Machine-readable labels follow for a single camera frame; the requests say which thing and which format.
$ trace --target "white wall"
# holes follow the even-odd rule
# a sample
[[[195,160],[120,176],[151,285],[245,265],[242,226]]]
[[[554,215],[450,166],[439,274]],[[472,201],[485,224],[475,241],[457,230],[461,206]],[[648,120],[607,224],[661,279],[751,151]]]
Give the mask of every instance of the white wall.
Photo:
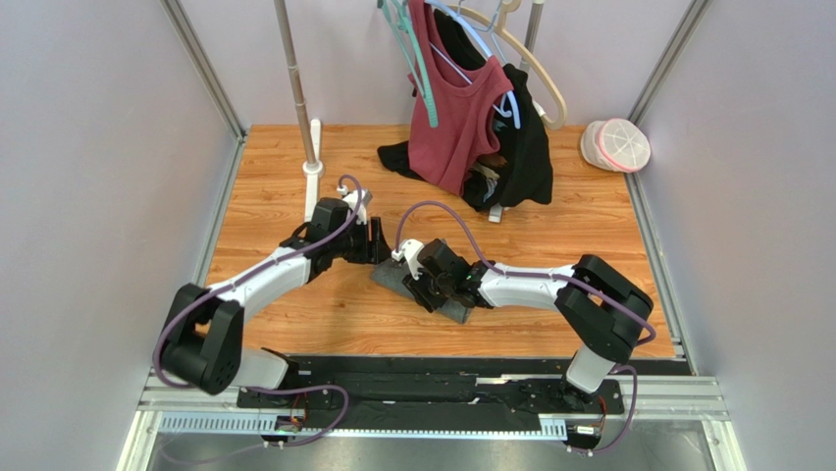
[[[154,0],[0,2],[0,462],[113,469],[234,150]]]
[[[836,4],[713,2],[641,175],[703,373],[751,470],[833,469]]]
[[[296,122],[272,0],[182,0],[246,126]],[[551,0],[535,52],[561,90],[569,122],[626,117],[688,0]],[[375,0],[287,1],[311,117],[326,123],[408,123],[408,67]],[[498,0],[464,5],[493,13]],[[508,18],[525,39],[531,2]],[[518,64],[518,59],[510,59]],[[536,99],[548,95],[532,78]]]

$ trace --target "wooden surface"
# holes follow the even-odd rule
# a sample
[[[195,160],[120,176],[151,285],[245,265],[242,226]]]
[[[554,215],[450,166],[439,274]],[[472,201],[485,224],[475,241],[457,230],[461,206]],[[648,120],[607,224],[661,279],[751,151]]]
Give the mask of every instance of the wooden surface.
[[[653,277],[623,176],[586,164],[578,149],[582,128],[549,132],[554,166],[552,204],[531,202],[489,223],[458,196],[389,172],[376,149],[408,137],[395,126],[324,126],[326,174],[321,196],[337,196],[337,178],[349,173],[369,188],[371,215],[381,216],[394,244],[403,211],[425,199],[444,202],[464,217],[489,258],[516,266],[556,267],[594,253],[651,295],[658,338],[636,356],[673,356]],[[253,127],[212,261],[209,282],[227,279],[262,260],[302,222],[304,151],[297,127]],[[476,256],[462,230],[438,208],[418,210],[404,238],[445,238],[468,261]],[[474,311],[466,325],[427,313],[369,279],[370,266],[335,261],[312,284],[274,302],[250,321],[248,346],[286,353],[570,356],[580,341],[554,312],[528,308]]]

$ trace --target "robotic hand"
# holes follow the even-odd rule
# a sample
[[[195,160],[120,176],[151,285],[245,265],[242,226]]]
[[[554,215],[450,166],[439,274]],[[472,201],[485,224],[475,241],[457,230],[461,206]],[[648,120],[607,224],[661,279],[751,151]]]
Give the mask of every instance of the robotic hand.
[[[378,264],[390,256],[380,218],[369,219],[366,214],[372,194],[342,187],[339,192],[342,199],[320,199],[311,221],[297,228],[264,261],[208,288],[194,284],[180,288],[166,321],[169,332],[165,335],[164,331],[161,340],[158,367],[210,394],[229,386],[278,388],[287,373],[287,361],[266,350],[242,348],[244,323],[286,292],[313,281],[336,258]],[[355,218],[355,224],[343,228],[348,218]],[[218,294],[193,307],[212,292]],[[192,310],[183,319],[189,306]],[[205,334],[196,331],[197,325],[210,321]]]
[[[408,239],[392,258],[408,265],[410,274],[403,284],[429,312],[448,299],[465,307],[559,311],[584,343],[566,371],[567,400],[587,402],[594,397],[613,366],[630,358],[653,310],[643,291],[595,255],[558,268],[515,268],[484,261],[469,264],[439,239],[427,245]],[[589,287],[620,303],[621,309],[606,300],[595,303]]]

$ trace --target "white basket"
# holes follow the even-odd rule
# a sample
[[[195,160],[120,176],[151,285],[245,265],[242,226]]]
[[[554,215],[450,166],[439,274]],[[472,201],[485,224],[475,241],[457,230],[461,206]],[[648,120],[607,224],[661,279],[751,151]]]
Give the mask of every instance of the white basket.
[[[619,118],[595,121],[581,137],[584,160],[604,170],[631,173],[651,159],[651,144],[636,125]]]

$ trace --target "red tank top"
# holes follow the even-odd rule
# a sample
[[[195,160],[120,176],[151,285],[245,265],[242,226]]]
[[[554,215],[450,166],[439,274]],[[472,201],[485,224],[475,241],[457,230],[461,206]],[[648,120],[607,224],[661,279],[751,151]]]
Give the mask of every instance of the red tank top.
[[[473,81],[468,83],[430,47],[432,41],[450,57],[436,29],[433,7],[424,0],[410,0],[409,14],[439,114],[438,127],[430,128],[427,107],[421,99],[415,101],[409,168],[427,182],[461,195],[465,177],[476,159],[499,150],[491,126],[493,105],[513,85],[496,57],[491,57],[481,69],[462,71]]]

